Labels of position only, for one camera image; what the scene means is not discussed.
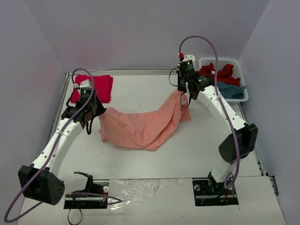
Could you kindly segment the salmon pink t-shirt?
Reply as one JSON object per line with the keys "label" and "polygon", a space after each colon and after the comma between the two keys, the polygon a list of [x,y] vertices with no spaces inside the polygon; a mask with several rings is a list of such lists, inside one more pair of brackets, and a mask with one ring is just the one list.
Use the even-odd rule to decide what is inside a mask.
{"label": "salmon pink t-shirt", "polygon": [[155,111],[122,113],[108,107],[98,117],[101,141],[120,148],[156,151],[181,122],[191,121],[187,101],[183,92],[175,90]]}

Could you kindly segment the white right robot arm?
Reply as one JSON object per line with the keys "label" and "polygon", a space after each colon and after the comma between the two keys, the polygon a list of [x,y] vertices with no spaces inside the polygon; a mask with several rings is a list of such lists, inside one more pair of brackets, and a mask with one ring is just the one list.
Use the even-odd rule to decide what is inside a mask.
{"label": "white right robot arm", "polygon": [[178,89],[189,94],[189,98],[199,100],[219,123],[225,139],[219,145],[220,159],[209,173],[208,188],[215,194],[235,181],[242,159],[254,150],[258,128],[248,124],[226,102],[209,75],[199,75],[192,60],[178,64]]}

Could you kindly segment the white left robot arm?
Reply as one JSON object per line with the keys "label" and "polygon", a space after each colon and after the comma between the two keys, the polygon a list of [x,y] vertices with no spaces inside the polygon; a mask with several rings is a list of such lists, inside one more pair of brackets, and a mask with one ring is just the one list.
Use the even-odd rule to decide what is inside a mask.
{"label": "white left robot arm", "polygon": [[42,153],[31,165],[20,168],[18,177],[24,197],[50,205],[61,200],[66,189],[65,182],[58,178],[62,161],[76,137],[83,130],[90,135],[94,119],[105,111],[95,89],[80,89],[79,100],[66,108]]}

